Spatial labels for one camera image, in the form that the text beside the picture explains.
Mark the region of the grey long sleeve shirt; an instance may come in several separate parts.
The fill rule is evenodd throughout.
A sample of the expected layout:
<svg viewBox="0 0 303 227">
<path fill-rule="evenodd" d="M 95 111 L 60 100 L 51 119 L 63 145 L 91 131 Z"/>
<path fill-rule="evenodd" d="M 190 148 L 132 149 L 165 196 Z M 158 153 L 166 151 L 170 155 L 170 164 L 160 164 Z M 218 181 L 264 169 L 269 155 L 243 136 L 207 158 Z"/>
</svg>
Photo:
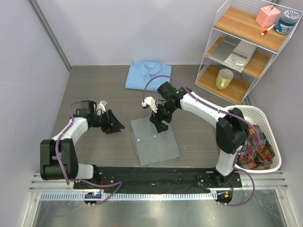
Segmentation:
<svg viewBox="0 0 303 227">
<path fill-rule="evenodd" d="M 181 157 L 175 135 L 170 124 L 158 133 L 156 127 L 144 117 L 130 121 L 132 140 L 140 166 L 154 167 Z"/>
</svg>

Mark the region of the light blue shirt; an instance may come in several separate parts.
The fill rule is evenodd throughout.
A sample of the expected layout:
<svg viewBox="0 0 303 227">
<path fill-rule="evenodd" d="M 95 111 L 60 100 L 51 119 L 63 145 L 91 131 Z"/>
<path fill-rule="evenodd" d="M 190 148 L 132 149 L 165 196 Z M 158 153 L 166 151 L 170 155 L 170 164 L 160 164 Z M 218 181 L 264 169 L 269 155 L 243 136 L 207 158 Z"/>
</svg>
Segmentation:
<svg viewBox="0 0 303 227">
<path fill-rule="evenodd" d="M 144 90 L 146 84 L 155 76 L 171 76 L 172 67 L 152 61 L 135 61 L 130 65 L 125 88 Z"/>
</svg>

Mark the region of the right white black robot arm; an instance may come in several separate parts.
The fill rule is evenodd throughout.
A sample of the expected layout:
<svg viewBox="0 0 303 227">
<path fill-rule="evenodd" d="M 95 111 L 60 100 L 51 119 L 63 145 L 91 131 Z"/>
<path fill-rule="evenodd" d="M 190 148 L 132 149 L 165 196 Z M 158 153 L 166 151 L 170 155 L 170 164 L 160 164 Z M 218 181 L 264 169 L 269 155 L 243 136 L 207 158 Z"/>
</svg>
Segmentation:
<svg viewBox="0 0 303 227">
<path fill-rule="evenodd" d="M 195 114 L 210 123 L 216 130 L 216 144 L 220 149 L 219 159 L 214 169 L 213 179 L 216 185 L 226 186 L 234 172 L 236 154 L 241 150 L 249 135 L 249 126 L 239 108 L 228 110 L 208 102 L 187 87 L 174 88 L 163 83 L 158 89 L 163 99 L 159 104 L 153 97 L 144 97 L 142 107 L 152 110 L 149 118 L 158 133 L 168 130 L 168 123 L 177 110 Z"/>
</svg>

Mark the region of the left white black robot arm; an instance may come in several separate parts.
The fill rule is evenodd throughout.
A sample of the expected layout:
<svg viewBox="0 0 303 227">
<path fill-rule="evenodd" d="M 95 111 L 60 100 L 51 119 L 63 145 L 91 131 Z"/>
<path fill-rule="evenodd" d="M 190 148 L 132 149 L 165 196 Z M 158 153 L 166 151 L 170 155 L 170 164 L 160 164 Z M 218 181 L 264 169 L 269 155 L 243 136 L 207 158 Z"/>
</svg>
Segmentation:
<svg viewBox="0 0 303 227">
<path fill-rule="evenodd" d="M 106 109 L 107 102 L 96 103 L 83 100 L 75 113 L 71 113 L 68 124 L 51 139 L 40 143 L 40 175 L 43 180 L 84 180 L 91 189 L 100 185 L 101 177 L 95 165 L 80 164 L 75 145 L 80 137 L 90 128 L 100 128 L 105 134 L 120 132 L 124 125 Z"/>
</svg>

